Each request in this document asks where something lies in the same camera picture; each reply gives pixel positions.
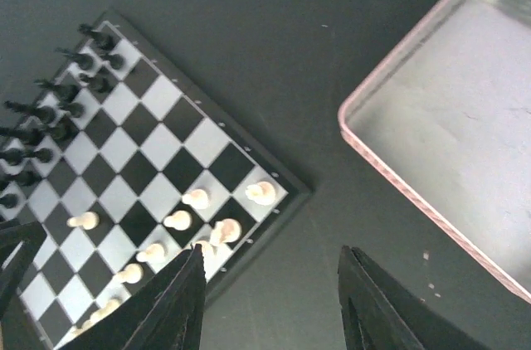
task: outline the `white square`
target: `white square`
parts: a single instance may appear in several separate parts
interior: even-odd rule
[[[144,141],[140,150],[147,159],[162,171],[181,148],[181,142],[163,124],[159,124]]]
[[[80,90],[74,98],[74,102],[83,105],[85,110],[80,118],[71,117],[72,122],[74,122],[79,129],[84,129],[98,113],[100,102],[86,88]]]
[[[246,196],[247,186],[250,184],[256,184],[261,181],[270,182],[275,187],[276,199],[275,202],[269,206],[258,205],[256,202],[251,201]],[[246,211],[258,222],[263,221],[275,207],[279,204],[288,192],[272,178],[263,168],[255,166],[249,174],[244,178],[240,185],[232,193],[232,197],[238,201],[240,205],[244,207]]]
[[[164,246],[164,249],[166,250],[166,258],[162,263],[151,263],[148,262],[149,267],[151,270],[157,274],[160,270],[162,270],[177,254],[181,251],[181,247],[178,245],[178,243],[173,239],[171,235],[169,235],[168,231],[163,226],[156,226],[153,231],[151,231],[151,234],[148,235],[148,237],[144,240],[144,242],[140,245],[140,249],[144,250],[151,244],[159,242]]]
[[[96,195],[86,184],[85,180],[78,177],[61,200],[71,216],[79,216],[90,209],[96,200]]]
[[[161,75],[149,87],[142,102],[155,118],[162,120],[182,94],[170,79]]]
[[[137,145],[122,128],[117,128],[101,148],[101,155],[115,172],[121,171],[137,150]]]
[[[41,223],[50,215],[51,211],[57,206],[59,196],[47,180],[41,181],[27,205],[32,209],[35,217]]]
[[[57,299],[72,323],[80,319],[93,301],[89,290],[77,275],[74,275],[66,284]]]
[[[138,103],[137,96],[120,82],[107,97],[102,108],[117,125],[121,125]]]
[[[61,253],[74,271],[79,271],[94,253],[94,245],[79,227],[72,230],[60,247]]]
[[[136,194],[127,185],[127,182],[121,177],[116,176],[110,185],[100,196],[100,204],[109,213],[109,216],[115,223],[119,223],[125,216],[125,213],[136,202]]]
[[[114,226],[100,246],[98,246],[98,251],[101,258],[116,274],[135,255],[136,247],[129,237],[125,235],[122,227]]]
[[[187,192],[201,188],[208,194],[208,208],[196,210],[196,213],[204,220],[210,221],[216,212],[225,204],[229,196],[229,191],[217,181],[212,173],[204,170]]]
[[[65,151],[65,159],[77,174],[82,174],[98,154],[98,149],[85,134],[79,132]]]
[[[37,274],[33,281],[22,292],[22,300],[35,321],[46,312],[56,298],[50,284],[42,273]]]
[[[181,194],[172,183],[159,173],[144,189],[140,201],[159,223],[178,204]]]
[[[188,136],[184,146],[205,168],[225,149],[231,139],[209,118],[205,118]]]
[[[124,58],[124,66],[122,66],[119,70],[113,70],[109,67],[109,70],[120,80],[127,76],[127,74],[131,71],[131,68],[136,66],[137,62],[139,62],[140,57],[142,56],[140,51],[126,39],[122,39],[118,42],[112,51],[112,54],[120,54]]]

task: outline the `black object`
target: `black object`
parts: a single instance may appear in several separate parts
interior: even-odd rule
[[[75,53],[68,49],[63,49],[61,47],[56,48],[57,53],[61,53],[70,61],[74,61],[81,70],[89,70],[94,66],[94,58],[91,55],[85,53]]]
[[[41,87],[42,89],[53,92],[56,97],[64,103],[70,103],[76,96],[78,88],[76,85],[54,85],[46,79],[37,79],[33,83]]]
[[[113,70],[119,70],[125,63],[124,58],[120,54],[101,53],[100,58],[103,61],[108,61]]]
[[[3,104],[6,109],[10,109],[13,112],[35,116],[44,124],[50,124],[57,116],[56,111],[49,106],[34,107],[32,105],[16,103],[14,101],[6,101]]]
[[[109,51],[114,49],[113,37],[106,33],[95,31],[89,24],[79,25],[77,31],[82,35],[92,38],[96,46],[101,50]]]
[[[61,349],[199,350],[206,284],[201,246],[196,245]]]
[[[338,273],[348,350],[486,350],[430,311],[360,249],[342,248]]]
[[[97,93],[109,93],[112,90],[107,78],[101,74],[96,74],[94,76],[80,74],[80,80],[87,83],[89,89]]]
[[[15,137],[20,139],[24,144],[36,146],[42,140],[42,133],[38,129],[10,129],[0,127],[0,136]]]
[[[80,118],[85,113],[85,107],[80,103],[60,103],[59,108],[70,112],[74,118]]]

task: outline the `black chess piece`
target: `black chess piece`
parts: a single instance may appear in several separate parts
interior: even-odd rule
[[[15,137],[20,139],[25,145],[35,147],[42,140],[42,132],[38,129],[10,129],[0,127],[0,136]]]
[[[76,85],[55,85],[46,79],[37,79],[33,83],[42,89],[51,91],[61,102],[70,103],[76,96],[78,88]]]
[[[100,58],[103,61],[108,61],[113,70],[120,70],[125,63],[124,58],[120,54],[100,53]]]
[[[60,103],[59,108],[70,112],[70,115],[74,118],[80,118],[85,113],[85,107],[80,103]]]
[[[13,209],[18,205],[17,194],[6,194],[0,198],[0,205],[3,205],[7,209]]]
[[[50,124],[56,120],[56,111],[49,106],[34,107],[32,105],[16,103],[13,101],[4,102],[6,109],[10,109],[13,112],[19,114],[26,114],[37,117],[42,123]]]
[[[75,53],[61,47],[57,47],[56,52],[61,53],[68,60],[74,61],[80,67],[80,70],[89,70],[94,66],[94,58],[90,54]]]
[[[88,24],[79,25],[77,31],[82,35],[92,38],[96,46],[101,50],[110,51],[114,49],[114,39],[109,34],[95,31],[94,28]]]
[[[112,90],[107,78],[105,78],[101,74],[96,74],[94,76],[80,74],[80,80],[87,83],[89,89],[97,93],[110,93],[110,91]]]

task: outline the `black square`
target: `black square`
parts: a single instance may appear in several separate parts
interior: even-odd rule
[[[63,241],[72,232],[72,229],[66,225],[66,221],[70,218],[70,213],[59,203],[44,221],[44,226],[50,232],[51,237],[58,246],[61,246]]]
[[[114,121],[100,109],[85,128],[85,133],[98,148],[101,148],[115,130]]]
[[[201,230],[201,227],[203,227],[206,223],[193,210],[192,207],[190,207],[189,205],[185,205],[182,202],[177,204],[177,206],[169,214],[172,215],[176,211],[187,211],[188,213],[190,213],[190,216],[192,217],[192,224],[187,230],[179,231],[179,230],[174,230],[173,228],[166,229],[169,235],[173,237],[173,239],[179,244],[179,246],[181,246],[181,248],[184,248],[188,244],[188,242],[190,242],[190,240],[197,234],[197,232]]]
[[[201,113],[182,97],[168,112],[163,122],[170,132],[184,142],[202,119]]]
[[[136,202],[119,224],[138,247],[151,234],[157,222],[140,202]]]
[[[202,171],[201,164],[185,148],[181,148],[163,173],[179,192],[184,193]]]
[[[65,195],[66,190],[70,188],[71,184],[76,179],[76,172],[71,168],[66,159],[61,158],[57,165],[48,174],[48,181],[54,190],[56,190],[59,197]]]
[[[145,139],[153,132],[157,126],[157,120],[141,104],[138,104],[133,112],[122,124],[122,128],[130,138],[138,145],[142,145]]]
[[[115,174],[112,167],[98,154],[81,176],[92,192],[99,197],[113,181]]]
[[[112,271],[109,270],[109,267],[101,259],[98,252],[93,253],[83,267],[81,267],[79,275],[87,289],[95,298],[98,297],[100,292],[113,278]]]
[[[92,230],[85,231],[85,234],[90,238],[94,246],[100,246],[101,241],[104,240],[107,234],[113,229],[114,222],[109,217],[109,213],[107,213],[97,201],[92,207],[90,207],[90,211],[93,211],[98,215],[100,222],[98,223],[98,226]]]
[[[213,228],[217,221],[227,218],[238,221],[241,226],[240,239],[235,242],[227,243],[231,249],[234,249],[236,245],[245,238],[249,230],[257,224],[257,222],[234,198],[229,198],[229,200],[225,202],[225,205],[217,211],[216,215],[209,221],[209,224]]]
[[[42,273],[56,294],[59,294],[76,274],[58,250],[42,266]]]
[[[136,260],[136,255],[133,256],[125,265],[129,265],[131,263],[140,264],[142,266],[142,271],[144,272],[142,274],[142,278],[136,284],[128,284],[127,282],[124,283],[125,288],[129,291],[131,296],[133,296],[139,290],[141,290],[149,282],[149,280],[153,278],[154,273],[148,265],[146,265],[145,263],[139,263]]]
[[[72,325],[65,310],[57,300],[54,300],[48,310],[39,318],[39,323],[54,346],[63,339]]]
[[[158,78],[158,73],[147,61],[140,59],[137,65],[124,79],[124,83],[141,98]]]
[[[242,151],[229,143],[208,170],[227,190],[233,192],[254,166]]]
[[[127,162],[120,173],[131,189],[140,195],[157,175],[157,169],[141,153],[138,152]]]

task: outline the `chess piece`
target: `chess piece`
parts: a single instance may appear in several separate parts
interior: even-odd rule
[[[81,216],[71,217],[66,221],[66,224],[71,228],[81,227],[83,230],[92,230],[98,226],[99,222],[100,218],[96,213],[93,211],[86,211]]]
[[[85,107],[80,103],[59,103],[59,108],[70,112],[72,118],[81,118],[85,113]]]
[[[148,246],[146,250],[143,250],[136,255],[136,260],[141,263],[162,263],[165,258],[166,250],[159,242],[155,242],[154,244]]]
[[[90,315],[90,322],[92,325],[98,323],[103,318],[107,317],[109,314],[113,313],[120,305],[122,301],[117,298],[112,298],[107,302],[107,304],[102,308]]]
[[[6,209],[13,209],[18,205],[18,196],[17,194],[6,194],[0,198],[0,205]]]
[[[77,27],[77,31],[82,35],[90,37],[96,47],[101,50],[113,50],[114,49],[114,39],[111,35],[95,31],[93,27],[88,24],[81,24]]]
[[[192,215],[187,211],[176,211],[171,216],[164,218],[163,224],[178,231],[185,231],[192,225]]]
[[[114,280],[123,284],[124,282],[128,284],[136,284],[142,279],[144,271],[142,266],[138,263],[130,263],[125,266],[123,271],[116,273],[114,275]]]
[[[217,221],[210,234],[210,243],[213,246],[235,242],[241,237],[241,225],[234,219]]]
[[[90,54],[75,53],[68,49],[63,49],[61,47],[57,47],[56,52],[61,53],[68,60],[75,62],[77,66],[80,67],[80,70],[89,70],[94,66],[94,58],[92,58]]]
[[[258,182],[246,188],[246,196],[263,207],[272,205],[276,199],[276,190],[270,182]]]
[[[3,104],[6,109],[10,109],[13,112],[35,116],[44,124],[50,124],[51,122],[56,120],[56,111],[49,106],[34,107],[31,105],[15,103],[13,101],[6,101]]]
[[[41,89],[51,91],[63,103],[70,103],[77,96],[79,90],[76,85],[54,85],[53,82],[46,79],[37,79],[33,83]]]
[[[94,76],[88,76],[87,74],[80,74],[79,79],[82,82],[85,82],[88,84],[89,89],[92,91],[95,91],[96,93],[110,93],[112,88],[110,87],[110,83],[101,74],[96,74]]]
[[[15,137],[20,139],[25,145],[35,147],[43,138],[42,132],[37,129],[10,129],[0,127],[0,136]]]
[[[198,210],[207,209],[210,203],[207,192],[200,188],[184,194],[182,201],[185,205],[190,205]]]
[[[108,61],[113,70],[120,70],[125,63],[124,58],[120,54],[101,53],[100,58],[103,61]]]

